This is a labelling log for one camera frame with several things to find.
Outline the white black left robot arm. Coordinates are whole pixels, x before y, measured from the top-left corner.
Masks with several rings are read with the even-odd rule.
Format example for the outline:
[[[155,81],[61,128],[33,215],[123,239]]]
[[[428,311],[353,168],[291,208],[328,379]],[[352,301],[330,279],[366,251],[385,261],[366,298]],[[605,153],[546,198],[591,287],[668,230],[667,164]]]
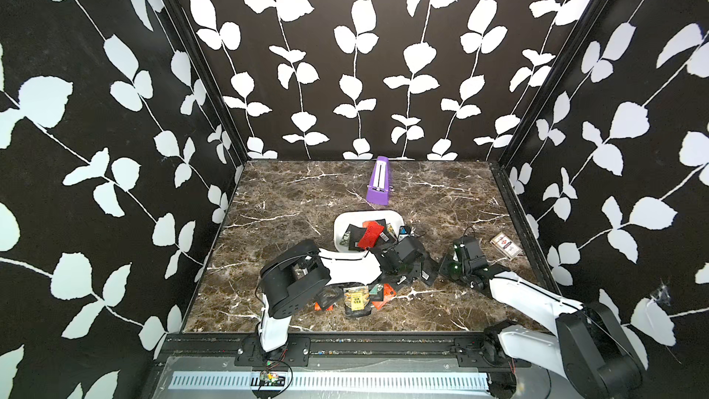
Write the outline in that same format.
[[[414,236],[360,252],[328,251],[312,239],[303,240],[260,270],[261,350],[269,353],[284,347],[291,318],[327,286],[389,284],[397,288],[415,280],[432,286],[440,267]]]

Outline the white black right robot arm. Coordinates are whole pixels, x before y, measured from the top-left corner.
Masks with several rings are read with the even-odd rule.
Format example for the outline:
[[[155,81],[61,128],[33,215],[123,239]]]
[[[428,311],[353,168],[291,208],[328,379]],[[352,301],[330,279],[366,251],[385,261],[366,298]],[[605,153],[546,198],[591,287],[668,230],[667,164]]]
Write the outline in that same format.
[[[472,236],[454,240],[439,273],[515,308],[546,329],[498,329],[497,341],[508,358],[557,373],[584,398],[628,398],[642,386],[644,364],[606,305],[567,299],[488,262]]]

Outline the orange tea bag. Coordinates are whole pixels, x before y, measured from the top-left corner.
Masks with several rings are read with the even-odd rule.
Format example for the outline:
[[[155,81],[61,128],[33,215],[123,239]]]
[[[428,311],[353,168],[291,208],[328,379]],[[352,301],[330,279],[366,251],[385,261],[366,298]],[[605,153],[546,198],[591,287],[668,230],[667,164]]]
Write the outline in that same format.
[[[365,228],[365,233],[356,245],[360,249],[373,249],[384,233],[385,226],[377,221],[366,221],[363,223],[363,227]]]

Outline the black tea bag back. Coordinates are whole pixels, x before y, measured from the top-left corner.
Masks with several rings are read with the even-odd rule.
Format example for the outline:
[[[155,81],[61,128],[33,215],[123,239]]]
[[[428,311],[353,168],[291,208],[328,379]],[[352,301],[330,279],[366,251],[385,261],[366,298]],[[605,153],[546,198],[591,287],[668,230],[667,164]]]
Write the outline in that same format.
[[[351,251],[362,250],[359,245],[359,242],[362,240],[363,236],[365,236],[365,232],[366,229],[364,227],[348,225],[347,229],[345,230],[345,233],[343,234],[340,244],[343,246],[347,246],[347,249]]]

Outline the yellow label tea bag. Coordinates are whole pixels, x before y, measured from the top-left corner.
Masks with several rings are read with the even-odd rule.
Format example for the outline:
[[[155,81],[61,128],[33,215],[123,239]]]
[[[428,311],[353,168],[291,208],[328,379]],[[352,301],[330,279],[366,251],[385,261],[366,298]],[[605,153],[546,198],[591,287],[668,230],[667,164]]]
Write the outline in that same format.
[[[364,317],[371,314],[368,286],[352,286],[343,290],[345,297],[345,315],[347,317]]]

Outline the white plastic storage box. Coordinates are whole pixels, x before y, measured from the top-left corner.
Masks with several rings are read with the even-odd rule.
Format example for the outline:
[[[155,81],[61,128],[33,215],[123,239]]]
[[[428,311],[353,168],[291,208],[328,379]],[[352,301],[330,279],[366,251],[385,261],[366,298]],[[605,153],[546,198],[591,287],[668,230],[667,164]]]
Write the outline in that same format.
[[[341,244],[341,240],[345,235],[345,230],[349,225],[361,227],[365,221],[385,220],[387,225],[391,225],[398,235],[400,228],[404,225],[404,218],[398,212],[392,210],[378,211],[362,211],[362,212],[344,212],[340,214],[334,221],[333,227],[333,243],[334,247],[339,252],[348,252],[348,246]]]

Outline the purple metronome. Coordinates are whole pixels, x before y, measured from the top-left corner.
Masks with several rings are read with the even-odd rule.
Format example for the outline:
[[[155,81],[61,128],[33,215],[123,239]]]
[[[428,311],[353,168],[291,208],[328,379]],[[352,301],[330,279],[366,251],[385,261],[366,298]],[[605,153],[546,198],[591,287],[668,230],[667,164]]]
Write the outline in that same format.
[[[388,206],[391,193],[391,165],[385,156],[379,156],[375,162],[367,186],[366,200],[369,203]]]

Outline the white perforated vent strip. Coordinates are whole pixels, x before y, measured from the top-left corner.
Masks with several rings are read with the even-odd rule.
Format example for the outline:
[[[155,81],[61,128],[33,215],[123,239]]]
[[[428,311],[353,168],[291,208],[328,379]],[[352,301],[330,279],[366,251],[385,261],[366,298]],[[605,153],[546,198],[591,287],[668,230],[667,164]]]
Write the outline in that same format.
[[[258,371],[176,371],[170,391],[333,391],[364,393],[488,393],[486,373],[450,372],[297,372],[266,382]]]

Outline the black front mounting rail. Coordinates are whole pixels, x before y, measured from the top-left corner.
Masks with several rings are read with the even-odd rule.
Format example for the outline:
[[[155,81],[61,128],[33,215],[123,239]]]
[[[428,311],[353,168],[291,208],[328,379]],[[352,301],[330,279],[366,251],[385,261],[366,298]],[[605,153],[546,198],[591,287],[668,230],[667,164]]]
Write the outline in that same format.
[[[261,349],[256,334],[170,334],[157,361],[173,357],[227,358],[238,367],[268,359],[306,367],[316,358],[452,358],[463,368],[505,371],[513,363],[563,368],[556,337],[513,326],[494,338],[492,332],[292,332],[283,348]]]

